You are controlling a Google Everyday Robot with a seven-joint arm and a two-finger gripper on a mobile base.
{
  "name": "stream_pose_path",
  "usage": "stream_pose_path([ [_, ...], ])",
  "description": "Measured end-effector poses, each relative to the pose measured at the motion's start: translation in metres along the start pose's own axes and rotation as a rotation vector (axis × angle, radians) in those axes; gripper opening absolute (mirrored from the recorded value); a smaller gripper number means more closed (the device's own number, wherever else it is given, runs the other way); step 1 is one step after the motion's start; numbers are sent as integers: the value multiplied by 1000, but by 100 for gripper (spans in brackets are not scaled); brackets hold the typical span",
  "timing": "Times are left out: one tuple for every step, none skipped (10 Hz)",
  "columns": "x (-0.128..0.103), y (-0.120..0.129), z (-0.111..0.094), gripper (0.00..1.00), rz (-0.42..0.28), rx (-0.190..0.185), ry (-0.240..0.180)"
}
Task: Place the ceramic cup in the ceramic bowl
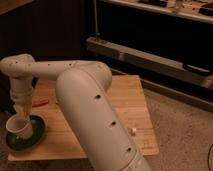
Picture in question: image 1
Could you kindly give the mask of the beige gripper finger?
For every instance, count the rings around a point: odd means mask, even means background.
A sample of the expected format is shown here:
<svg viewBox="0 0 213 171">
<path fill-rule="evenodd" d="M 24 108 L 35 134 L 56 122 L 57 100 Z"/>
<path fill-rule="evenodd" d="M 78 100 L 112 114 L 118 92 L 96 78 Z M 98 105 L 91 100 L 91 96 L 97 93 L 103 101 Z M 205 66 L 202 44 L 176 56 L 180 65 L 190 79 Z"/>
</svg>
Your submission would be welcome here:
<svg viewBox="0 0 213 171">
<path fill-rule="evenodd" d="M 31 111 L 31 105 L 30 104 L 28 104 L 28 103 L 25 103 L 25 104 L 16 103 L 14 105 L 14 108 L 15 108 L 16 114 L 18 116 L 20 116 L 22 119 L 25 119 L 27 121 L 30 120 L 30 111 Z"/>
</svg>

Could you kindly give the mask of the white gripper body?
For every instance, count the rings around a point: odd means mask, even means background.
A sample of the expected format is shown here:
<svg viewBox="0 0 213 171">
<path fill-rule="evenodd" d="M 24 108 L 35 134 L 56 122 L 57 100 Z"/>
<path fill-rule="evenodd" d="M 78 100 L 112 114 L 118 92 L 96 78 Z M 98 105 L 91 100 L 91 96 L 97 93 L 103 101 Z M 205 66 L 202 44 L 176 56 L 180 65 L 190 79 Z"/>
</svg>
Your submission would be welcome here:
<svg viewBox="0 0 213 171">
<path fill-rule="evenodd" d="M 29 104 L 32 101 L 33 91 L 31 77 L 10 78 L 10 97 L 14 103 Z"/>
</svg>

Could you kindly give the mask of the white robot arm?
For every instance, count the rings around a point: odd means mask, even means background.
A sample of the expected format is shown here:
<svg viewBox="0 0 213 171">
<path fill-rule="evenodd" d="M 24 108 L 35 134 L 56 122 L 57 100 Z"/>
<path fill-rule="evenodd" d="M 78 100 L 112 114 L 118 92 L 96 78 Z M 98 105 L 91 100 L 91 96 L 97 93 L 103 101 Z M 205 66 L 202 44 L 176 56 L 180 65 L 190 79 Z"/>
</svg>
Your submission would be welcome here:
<svg viewBox="0 0 213 171">
<path fill-rule="evenodd" d="M 5 57 L 0 71 L 10 79 L 15 110 L 27 117 L 32 103 L 32 79 L 56 82 L 55 94 L 64 117 L 95 171 L 151 171 L 106 91 L 109 67 L 98 61 L 42 61 L 29 54 Z"/>
</svg>

